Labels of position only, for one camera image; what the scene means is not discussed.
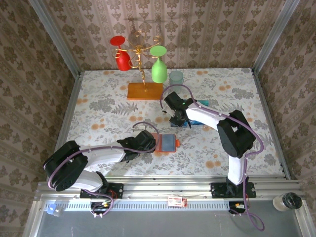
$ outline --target table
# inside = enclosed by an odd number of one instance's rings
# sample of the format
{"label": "table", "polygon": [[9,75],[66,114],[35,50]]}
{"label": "table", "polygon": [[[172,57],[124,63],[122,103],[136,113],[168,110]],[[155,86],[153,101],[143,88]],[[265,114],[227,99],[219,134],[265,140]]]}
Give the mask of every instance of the table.
{"label": "table", "polygon": [[[265,149],[249,158],[247,173],[284,176],[250,68],[179,70],[184,74],[184,85],[196,99],[209,100],[210,107],[225,112],[241,110],[262,138]],[[145,70],[145,74],[147,81],[151,81],[150,70]],[[170,116],[163,115],[159,101],[127,100],[129,82],[141,82],[139,71],[84,72],[67,141],[75,140],[79,145],[108,144],[131,136],[133,124],[144,120],[156,126],[161,134],[176,134],[181,146],[176,153],[142,154],[130,163],[98,164],[88,170],[107,176],[227,175],[228,156],[216,130],[208,126],[170,127]],[[179,96],[188,98],[189,93],[183,88]],[[253,149],[258,148],[256,141]]]}

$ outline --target wallpaper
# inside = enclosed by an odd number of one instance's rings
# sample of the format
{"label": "wallpaper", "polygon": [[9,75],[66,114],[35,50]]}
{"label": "wallpaper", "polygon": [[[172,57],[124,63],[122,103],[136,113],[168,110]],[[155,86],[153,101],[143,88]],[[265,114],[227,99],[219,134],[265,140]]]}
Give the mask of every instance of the wallpaper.
{"label": "wallpaper", "polygon": [[[111,37],[162,36],[168,68],[252,67],[284,0],[44,0],[82,71],[116,69]],[[144,58],[144,67],[153,60]]]}
{"label": "wallpaper", "polygon": [[316,223],[316,1],[301,0],[260,74],[284,156]]}
{"label": "wallpaper", "polygon": [[0,0],[0,236],[21,236],[74,79],[27,1]]}

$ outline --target glass cup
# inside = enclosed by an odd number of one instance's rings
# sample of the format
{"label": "glass cup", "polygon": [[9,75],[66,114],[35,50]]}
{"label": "glass cup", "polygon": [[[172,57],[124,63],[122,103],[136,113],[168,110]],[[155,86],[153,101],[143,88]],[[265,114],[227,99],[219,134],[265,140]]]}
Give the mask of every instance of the glass cup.
{"label": "glass cup", "polygon": [[[169,83],[170,85],[183,84],[183,73],[181,71],[172,71],[169,74]],[[171,89],[177,94],[179,94],[181,86],[173,86],[171,87]]]}

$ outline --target green wine glass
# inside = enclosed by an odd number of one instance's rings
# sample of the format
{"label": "green wine glass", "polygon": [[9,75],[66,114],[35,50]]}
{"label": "green wine glass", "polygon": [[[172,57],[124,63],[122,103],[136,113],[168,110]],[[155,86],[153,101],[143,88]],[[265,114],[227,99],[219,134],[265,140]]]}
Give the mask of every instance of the green wine glass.
{"label": "green wine glass", "polygon": [[157,58],[157,61],[153,64],[152,67],[152,79],[156,83],[163,83],[168,78],[167,67],[160,58],[166,52],[167,49],[161,45],[154,46],[150,49],[151,55]]}

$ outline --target purple cable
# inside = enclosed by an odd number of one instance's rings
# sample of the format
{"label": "purple cable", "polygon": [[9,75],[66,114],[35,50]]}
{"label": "purple cable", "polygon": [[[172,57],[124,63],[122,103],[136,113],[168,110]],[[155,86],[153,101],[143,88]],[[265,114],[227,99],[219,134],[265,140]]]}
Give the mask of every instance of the purple cable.
{"label": "purple cable", "polygon": [[[137,122],[133,125],[133,127],[141,124],[141,123],[144,123],[144,124],[147,124],[149,126],[151,126],[155,131],[156,133],[158,134],[158,137],[159,137],[159,131],[158,129],[153,126],[152,124],[148,123],[148,122],[145,122],[145,121],[142,121],[142,122]],[[95,148],[91,148],[91,149],[84,149],[84,150],[81,150],[81,151],[77,151],[73,154],[71,154],[70,156],[68,156],[65,160],[63,160],[63,162],[60,163],[59,166],[57,166],[57,168],[54,170],[54,172],[51,174],[51,176],[49,177],[49,180],[48,180],[48,186],[49,188],[51,189],[54,189],[53,185],[52,185],[52,180],[54,178],[54,176],[56,175],[56,173],[60,170],[60,168],[66,164],[70,159],[72,159],[73,157],[75,157],[76,155],[80,154],[80,153],[84,153],[84,152],[90,152],[90,151],[95,151],[95,150],[102,150],[102,149],[120,149],[120,150],[126,150],[126,151],[131,151],[131,152],[137,152],[137,153],[148,153],[148,152],[151,152],[153,151],[159,144],[159,141],[155,144],[155,146],[153,148],[151,148],[150,150],[148,151],[139,151],[139,150],[134,150],[134,149],[131,149],[131,148],[124,148],[124,147],[117,147],[117,146],[103,146],[103,147],[95,147]]]}
{"label": "purple cable", "polygon": [[[255,215],[255,214],[252,214],[252,213],[249,213],[249,210],[248,210],[248,207],[247,207],[247,199],[246,199],[246,171],[247,171],[247,160],[248,160],[248,156],[250,156],[250,155],[256,155],[256,154],[259,154],[259,153],[261,153],[261,152],[263,151],[264,145],[263,145],[263,142],[262,142],[261,138],[258,136],[258,134],[257,134],[254,130],[251,129],[251,127],[249,127],[249,126],[246,125],[245,123],[243,123],[243,122],[241,122],[241,121],[239,121],[239,120],[237,120],[237,119],[235,119],[235,118],[233,118],[233,117],[231,117],[231,116],[228,116],[228,115],[222,114],[222,113],[220,113],[220,112],[214,111],[214,110],[212,110],[212,109],[209,109],[209,108],[205,108],[205,107],[200,106],[200,105],[196,102],[196,100],[194,99],[193,94],[192,94],[190,88],[188,88],[186,85],[174,84],[174,85],[167,86],[167,87],[163,90],[163,92],[162,92],[162,94],[161,94],[161,96],[160,96],[160,106],[161,106],[162,109],[163,109],[163,106],[162,106],[162,97],[163,97],[163,94],[165,93],[166,90],[168,90],[168,89],[169,89],[170,87],[172,87],[172,86],[182,86],[182,87],[186,88],[186,89],[189,91],[189,93],[190,93],[190,96],[191,96],[191,98],[192,98],[192,100],[193,100],[193,103],[194,103],[196,106],[198,106],[201,110],[204,110],[204,111],[206,111],[206,112],[210,112],[210,113],[215,114],[215,115],[219,115],[219,116],[221,116],[221,117],[230,119],[230,120],[232,120],[232,121],[234,121],[234,122],[240,124],[241,126],[247,128],[247,130],[248,130],[249,132],[251,132],[251,133],[256,137],[256,139],[258,140],[258,142],[260,143],[260,150],[258,150],[258,151],[256,151],[256,152],[250,152],[250,153],[247,153],[247,154],[245,155],[245,160],[244,160],[244,164],[243,164],[243,192],[242,192],[242,194],[243,194],[243,202],[244,202],[244,205],[245,205],[246,213],[247,213],[247,216],[248,216],[250,222],[253,224],[253,226],[254,226],[257,230],[259,230],[259,231],[264,231],[264,230],[265,230],[265,225],[264,225],[263,221],[259,218],[259,216]],[[261,229],[253,222],[253,220],[250,218],[251,216],[256,217],[256,218],[261,222],[261,224],[262,224],[262,228],[261,228]]]}
{"label": "purple cable", "polygon": [[113,198],[112,198],[110,195],[107,195],[107,194],[98,194],[98,193],[90,192],[89,190],[86,190],[86,189],[84,189],[84,191],[86,191],[86,192],[89,193],[89,194],[92,194],[92,195],[95,195],[95,196],[103,196],[103,197],[106,197],[106,198],[108,198],[108,199],[111,200],[111,205],[110,205],[110,207],[102,214],[103,216],[106,215],[106,214],[113,208],[114,200],[113,200]]}

